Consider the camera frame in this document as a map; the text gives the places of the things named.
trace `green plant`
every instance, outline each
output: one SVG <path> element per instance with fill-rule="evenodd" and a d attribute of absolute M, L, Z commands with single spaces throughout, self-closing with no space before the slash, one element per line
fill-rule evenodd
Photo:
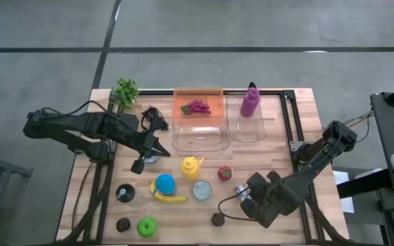
<path fill-rule="evenodd" d="M 119 78 L 118 87 L 112 88 L 114 94 L 113 102 L 117 103 L 120 110 L 128 109 L 135 103 L 136 96 L 140 93 L 137 90 L 137 83 L 133 79 Z"/>

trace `yellow bottle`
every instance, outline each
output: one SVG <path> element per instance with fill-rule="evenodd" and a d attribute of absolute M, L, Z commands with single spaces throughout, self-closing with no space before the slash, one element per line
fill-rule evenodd
<path fill-rule="evenodd" d="M 204 158 L 197 161 L 194 157 L 187 157 L 182 161 L 182 172 L 183 176 L 187 180 L 197 180 L 199 176 L 200 165 L 202 164 Z"/>

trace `brown ball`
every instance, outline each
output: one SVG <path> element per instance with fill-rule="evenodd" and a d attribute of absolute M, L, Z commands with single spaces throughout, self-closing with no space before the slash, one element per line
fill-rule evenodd
<path fill-rule="evenodd" d="M 224 225 L 224 215 L 222 213 L 214 213 L 212 215 L 211 222 L 215 226 Z"/>
<path fill-rule="evenodd" d="M 119 232 L 125 232 L 130 228 L 130 221 L 127 218 L 121 218 L 116 222 L 116 230 Z"/>

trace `clear container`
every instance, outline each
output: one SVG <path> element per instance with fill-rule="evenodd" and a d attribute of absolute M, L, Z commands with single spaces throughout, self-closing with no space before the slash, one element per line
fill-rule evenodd
<path fill-rule="evenodd" d="M 172 147 L 175 150 L 215 152 L 229 147 L 222 88 L 176 88 L 173 99 Z M 185 115 L 181 106 L 193 100 L 207 103 L 211 114 Z"/>
<path fill-rule="evenodd" d="M 254 142 L 265 139 L 267 132 L 264 128 L 261 101 L 253 115 L 244 117 L 240 113 L 241 104 L 247 92 L 232 92 L 226 96 L 226 115 L 228 132 L 231 139 L 240 142 Z"/>

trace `banana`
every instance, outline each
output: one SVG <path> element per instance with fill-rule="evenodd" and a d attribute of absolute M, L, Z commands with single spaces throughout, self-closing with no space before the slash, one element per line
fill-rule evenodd
<path fill-rule="evenodd" d="M 153 182 L 151 182 L 150 192 L 153 194 L 153 192 L 155 192 L 155 189 L 156 189 L 156 178 L 153 180 Z M 156 192 L 153 195 L 153 197 L 159 200 L 160 202 L 186 202 L 186 200 L 188 200 L 188 198 L 184 196 L 162 195 L 159 192 Z"/>

